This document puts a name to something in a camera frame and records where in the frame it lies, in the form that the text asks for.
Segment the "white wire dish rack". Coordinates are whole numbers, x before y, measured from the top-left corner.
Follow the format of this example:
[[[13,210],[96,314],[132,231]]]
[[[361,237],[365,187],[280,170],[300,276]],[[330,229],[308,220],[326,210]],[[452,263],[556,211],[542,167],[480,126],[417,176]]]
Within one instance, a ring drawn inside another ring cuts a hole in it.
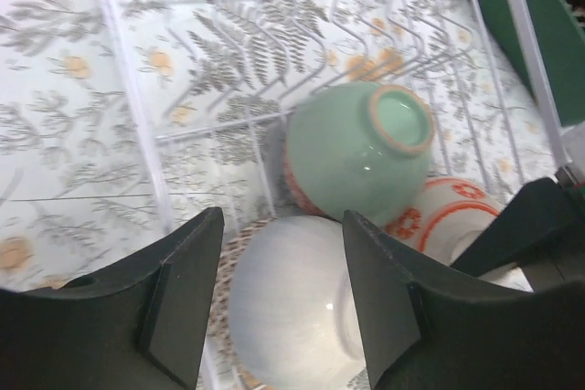
[[[162,232],[219,206],[225,235],[297,213],[282,169],[300,102],[348,81],[431,107],[431,175],[507,203],[566,162],[507,0],[100,0]]]

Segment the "celadon green bowl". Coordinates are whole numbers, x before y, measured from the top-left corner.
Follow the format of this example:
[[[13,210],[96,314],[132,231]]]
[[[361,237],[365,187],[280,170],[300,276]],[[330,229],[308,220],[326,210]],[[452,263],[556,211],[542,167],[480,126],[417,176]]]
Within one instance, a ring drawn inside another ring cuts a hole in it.
[[[294,110],[283,159],[321,216],[340,221],[353,210],[383,227],[425,183],[434,133],[430,107],[411,90],[348,82]]]

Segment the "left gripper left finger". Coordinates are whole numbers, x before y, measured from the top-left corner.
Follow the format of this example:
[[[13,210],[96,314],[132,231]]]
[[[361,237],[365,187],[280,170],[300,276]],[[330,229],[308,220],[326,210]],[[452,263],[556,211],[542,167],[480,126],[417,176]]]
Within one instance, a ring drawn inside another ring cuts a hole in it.
[[[210,207],[59,289],[1,293],[4,389],[193,389],[224,231]]]

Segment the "black white leaf bowl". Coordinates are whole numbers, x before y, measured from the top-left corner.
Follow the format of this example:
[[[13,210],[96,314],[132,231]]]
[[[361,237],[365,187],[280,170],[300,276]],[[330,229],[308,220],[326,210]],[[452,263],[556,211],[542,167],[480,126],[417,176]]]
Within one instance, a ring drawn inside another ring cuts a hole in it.
[[[295,203],[307,214],[320,216],[323,212],[314,205],[309,197],[304,193],[301,187],[298,185],[292,168],[290,166],[287,155],[284,155],[283,159],[283,173],[284,180],[288,187],[289,192]]]

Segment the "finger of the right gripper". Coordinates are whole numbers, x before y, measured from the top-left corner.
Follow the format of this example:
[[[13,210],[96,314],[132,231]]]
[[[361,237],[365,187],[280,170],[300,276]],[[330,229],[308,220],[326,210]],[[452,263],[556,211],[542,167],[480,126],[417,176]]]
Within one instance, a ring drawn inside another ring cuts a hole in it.
[[[584,279],[584,184],[525,184],[495,221],[450,263],[515,290]]]

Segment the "orange floral bowl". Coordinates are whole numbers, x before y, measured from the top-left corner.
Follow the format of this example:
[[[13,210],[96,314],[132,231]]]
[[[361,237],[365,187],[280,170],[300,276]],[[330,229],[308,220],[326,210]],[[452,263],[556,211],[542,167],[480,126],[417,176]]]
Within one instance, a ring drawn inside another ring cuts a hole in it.
[[[444,265],[451,265],[502,211],[479,185],[458,177],[427,180],[411,206],[385,231]]]

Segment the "brown patterned small bowl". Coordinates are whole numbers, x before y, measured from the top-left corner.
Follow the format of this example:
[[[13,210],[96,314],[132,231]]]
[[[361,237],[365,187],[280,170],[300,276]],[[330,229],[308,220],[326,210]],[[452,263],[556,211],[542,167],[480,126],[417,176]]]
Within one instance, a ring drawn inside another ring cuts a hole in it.
[[[218,263],[216,283],[209,312],[207,334],[216,341],[219,351],[233,360],[236,357],[228,324],[228,302],[230,284],[240,257],[253,236],[265,228],[272,218],[252,222],[244,227],[229,242],[222,246]]]

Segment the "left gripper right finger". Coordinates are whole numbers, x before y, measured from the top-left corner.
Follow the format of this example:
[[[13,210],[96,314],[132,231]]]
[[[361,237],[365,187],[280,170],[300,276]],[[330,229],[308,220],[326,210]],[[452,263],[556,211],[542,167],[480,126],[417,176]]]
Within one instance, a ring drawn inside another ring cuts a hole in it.
[[[343,236],[374,389],[581,389],[584,284],[513,290],[452,269],[348,211]]]

